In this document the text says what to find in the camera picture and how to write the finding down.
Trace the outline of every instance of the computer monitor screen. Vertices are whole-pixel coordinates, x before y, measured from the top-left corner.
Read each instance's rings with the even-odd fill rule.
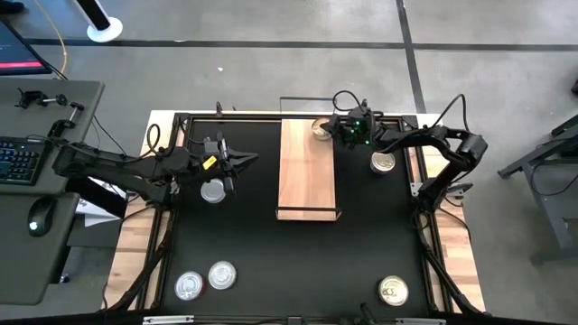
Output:
[[[0,23],[0,76],[51,73],[44,61],[7,22]]]

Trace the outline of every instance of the can lid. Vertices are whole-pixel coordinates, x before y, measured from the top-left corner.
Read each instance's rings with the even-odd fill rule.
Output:
[[[200,186],[200,195],[208,203],[219,203],[225,199],[227,193],[225,193],[225,185],[222,180],[212,179],[202,183]]]
[[[371,165],[380,172],[389,172],[396,165],[396,157],[392,153],[373,153]]]
[[[227,261],[217,262],[209,270],[209,283],[217,290],[230,288],[236,279],[237,270]]]
[[[390,275],[379,283],[379,297],[392,306],[401,306],[407,301],[409,290],[399,276]]]
[[[203,287],[202,277],[196,272],[187,272],[179,277],[174,285],[174,293],[179,299],[191,301],[199,297]]]
[[[318,140],[331,139],[331,135],[329,134],[329,132],[322,129],[322,124],[327,123],[327,122],[329,122],[328,117],[320,117],[320,118],[314,120],[313,123],[311,124],[311,131],[313,132],[313,135],[315,135],[315,137]]]

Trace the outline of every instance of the metal clamp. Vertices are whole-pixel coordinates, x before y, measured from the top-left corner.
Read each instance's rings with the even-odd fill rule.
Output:
[[[143,325],[151,324],[187,324],[194,322],[194,315],[190,316],[151,316],[143,318]]]

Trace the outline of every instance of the keyboard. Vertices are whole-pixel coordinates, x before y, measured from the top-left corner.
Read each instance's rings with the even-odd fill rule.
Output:
[[[0,136],[0,184],[33,186],[49,148],[40,139]]]

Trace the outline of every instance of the black table surface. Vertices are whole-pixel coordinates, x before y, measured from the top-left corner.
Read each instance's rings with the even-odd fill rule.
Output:
[[[379,318],[420,317],[427,311],[423,260],[410,217],[409,178],[402,152],[396,168],[378,176],[371,151],[334,145],[336,222],[277,221],[280,123],[194,123],[195,139],[220,130],[228,145],[259,153],[236,180],[237,196],[205,202],[200,187],[185,189],[175,220],[163,312],[217,316],[339,317],[359,315],[366,302]],[[178,277],[195,271],[205,279],[218,261],[238,271],[234,286],[218,291],[205,282],[191,302],[174,293]],[[403,278],[409,299],[392,307],[378,297],[378,283]]]
[[[38,304],[57,271],[79,195],[60,195],[51,230],[43,237],[32,237],[28,211],[40,197],[0,196],[0,303]]]
[[[40,90],[49,98],[63,94],[69,101],[84,105],[82,112],[74,116],[76,127],[67,129],[62,137],[70,142],[82,142],[90,128],[90,121],[95,114],[102,96],[104,84],[97,81],[72,81],[55,79],[0,79],[0,136],[26,137],[28,135],[46,136],[52,123],[60,119],[68,120],[72,114],[71,107],[62,107],[51,103],[47,107],[30,105],[27,109],[14,107],[20,100],[20,92]],[[4,194],[60,194],[64,192],[67,179],[58,176],[52,170],[52,163],[57,155],[56,150],[47,157],[38,181],[34,186],[17,186],[0,184],[0,193]]]

